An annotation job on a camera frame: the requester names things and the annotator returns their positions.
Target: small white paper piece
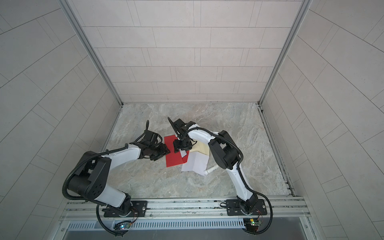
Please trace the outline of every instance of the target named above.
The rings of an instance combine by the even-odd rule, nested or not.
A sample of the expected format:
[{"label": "small white paper piece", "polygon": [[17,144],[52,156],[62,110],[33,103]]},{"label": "small white paper piece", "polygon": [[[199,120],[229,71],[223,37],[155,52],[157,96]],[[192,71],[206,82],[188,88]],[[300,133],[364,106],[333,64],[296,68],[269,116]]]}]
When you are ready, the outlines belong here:
[{"label": "small white paper piece", "polygon": [[187,155],[187,151],[185,150],[180,150],[180,153],[181,153],[181,157],[184,157],[185,155]]},{"label": "small white paper piece", "polygon": [[190,152],[188,155],[188,161],[181,167],[182,172],[194,171],[197,174],[205,176],[205,170],[207,169],[209,156],[200,152]]}]

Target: marble floor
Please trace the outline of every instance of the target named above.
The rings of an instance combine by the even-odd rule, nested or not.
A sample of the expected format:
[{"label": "marble floor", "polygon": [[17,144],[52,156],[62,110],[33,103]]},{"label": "marble floor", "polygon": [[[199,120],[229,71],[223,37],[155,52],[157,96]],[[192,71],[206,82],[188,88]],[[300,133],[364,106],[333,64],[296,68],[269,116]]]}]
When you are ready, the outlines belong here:
[{"label": "marble floor", "polygon": [[[162,137],[175,134],[167,117],[193,121],[211,131],[226,130],[244,154],[243,171],[256,191],[286,195],[280,168],[254,103],[126,104],[108,142],[108,149],[134,141],[145,129]],[[207,168],[215,165],[210,154]],[[132,198],[236,196],[224,169],[207,176],[181,172],[181,165],[166,167],[165,157],[153,162],[138,159],[113,169],[108,184]]]}]

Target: white tube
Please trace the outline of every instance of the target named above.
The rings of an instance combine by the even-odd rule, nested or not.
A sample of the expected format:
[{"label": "white tube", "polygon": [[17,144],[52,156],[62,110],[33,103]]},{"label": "white tube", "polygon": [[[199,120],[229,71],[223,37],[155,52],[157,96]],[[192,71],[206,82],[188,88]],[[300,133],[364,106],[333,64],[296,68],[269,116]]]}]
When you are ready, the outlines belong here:
[{"label": "white tube", "polygon": [[211,172],[213,172],[214,170],[216,170],[216,169],[218,169],[219,168],[219,166],[216,164],[216,165],[214,165],[213,167],[211,167],[211,168],[208,168],[207,170],[205,170],[204,172],[205,172],[205,175],[208,175],[208,174],[210,174]]}]

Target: tiled wall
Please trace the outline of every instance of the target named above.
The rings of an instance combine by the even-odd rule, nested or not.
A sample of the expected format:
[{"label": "tiled wall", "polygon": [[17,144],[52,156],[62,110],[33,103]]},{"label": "tiled wall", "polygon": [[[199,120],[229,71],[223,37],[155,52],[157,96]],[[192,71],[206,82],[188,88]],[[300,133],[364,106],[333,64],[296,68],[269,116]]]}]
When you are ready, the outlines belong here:
[{"label": "tiled wall", "polygon": [[118,109],[56,0],[0,1],[0,239],[43,238]]},{"label": "tiled wall", "polygon": [[301,5],[68,1],[123,102],[258,101]]},{"label": "tiled wall", "polygon": [[380,0],[314,0],[263,104],[324,239],[384,237],[383,16]]}]

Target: red paper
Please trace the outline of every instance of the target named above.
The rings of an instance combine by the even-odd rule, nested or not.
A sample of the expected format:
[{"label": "red paper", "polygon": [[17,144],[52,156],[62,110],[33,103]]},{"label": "red paper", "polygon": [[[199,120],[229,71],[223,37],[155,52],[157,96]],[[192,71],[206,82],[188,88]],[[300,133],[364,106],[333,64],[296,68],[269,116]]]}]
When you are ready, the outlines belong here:
[{"label": "red paper", "polygon": [[175,141],[177,137],[175,135],[164,137],[164,143],[167,145],[170,153],[166,155],[166,166],[172,167],[176,165],[180,165],[186,163],[188,160],[189,151],[187,151],[187,155],[183,158],[181,157],[180,151],[175,153],[175,149],[173,147],[173,141]]}]

